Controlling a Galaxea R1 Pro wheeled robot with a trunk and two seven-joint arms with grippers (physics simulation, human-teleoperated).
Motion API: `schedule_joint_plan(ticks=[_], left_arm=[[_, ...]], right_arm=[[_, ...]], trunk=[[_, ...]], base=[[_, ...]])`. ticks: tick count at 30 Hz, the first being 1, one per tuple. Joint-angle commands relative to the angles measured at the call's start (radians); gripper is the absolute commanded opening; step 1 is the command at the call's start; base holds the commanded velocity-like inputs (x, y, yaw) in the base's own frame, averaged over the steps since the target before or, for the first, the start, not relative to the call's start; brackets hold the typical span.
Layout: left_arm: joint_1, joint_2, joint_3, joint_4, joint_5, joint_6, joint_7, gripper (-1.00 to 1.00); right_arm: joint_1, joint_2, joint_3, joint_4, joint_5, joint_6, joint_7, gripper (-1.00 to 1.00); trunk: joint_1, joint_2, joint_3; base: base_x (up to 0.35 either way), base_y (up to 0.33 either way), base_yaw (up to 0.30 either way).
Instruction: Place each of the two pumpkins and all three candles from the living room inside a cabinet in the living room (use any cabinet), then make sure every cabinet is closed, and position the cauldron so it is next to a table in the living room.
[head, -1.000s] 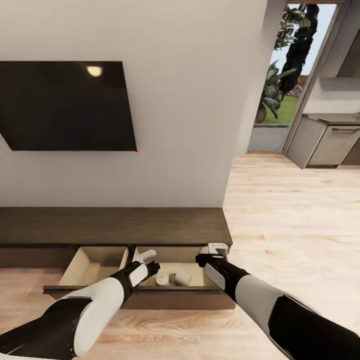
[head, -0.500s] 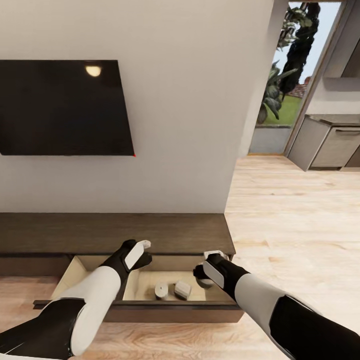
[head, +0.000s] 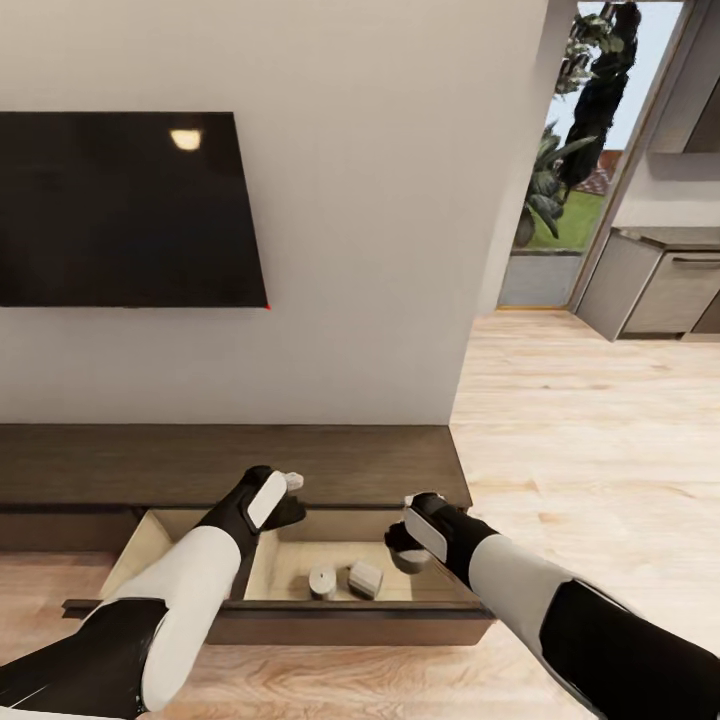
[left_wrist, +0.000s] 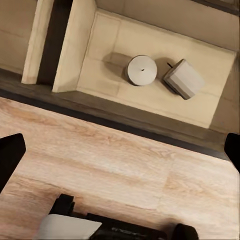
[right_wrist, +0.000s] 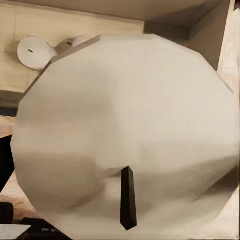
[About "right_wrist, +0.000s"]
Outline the pillar candle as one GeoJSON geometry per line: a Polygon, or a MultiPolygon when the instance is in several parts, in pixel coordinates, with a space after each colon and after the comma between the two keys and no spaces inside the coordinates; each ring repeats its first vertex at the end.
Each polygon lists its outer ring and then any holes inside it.
{"type": "Polygon", "coordinates": [[[72,49],[73,47],[76,47],[77,45],[82,44],[82,43],[84,43],[86,41],[89,41],[89,40],[91,40],[91,39],[88,38],[87,36],[80,35],[76,38],[76,40],[74,40],[74,42],[72,44],[69,43],[69,42],[68,42],[68,44],[71,45],[70,49],[72,49]]]}
{"type": "Polygon", "coordinates": [[[10,147],[20,187],[72,240],[186,240],[240,185],[234,91],[153,33],[53,57],[22,95],[10,147]]]}
{"type": "Polygon", "coordinates": [[[38,36],[21,40],[17,54],[25,67],[38,72],[42,72],[52,58],[59,55],[54,47],[38,36]]]}

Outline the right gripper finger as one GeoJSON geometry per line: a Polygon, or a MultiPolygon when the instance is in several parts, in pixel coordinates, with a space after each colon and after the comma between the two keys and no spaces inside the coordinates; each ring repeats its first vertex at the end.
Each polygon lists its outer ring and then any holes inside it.
{"type": "Polygon", "coordinates": [[[12,135],[0,138],[0,193],[15,170],[11,140],[12,135]]]}

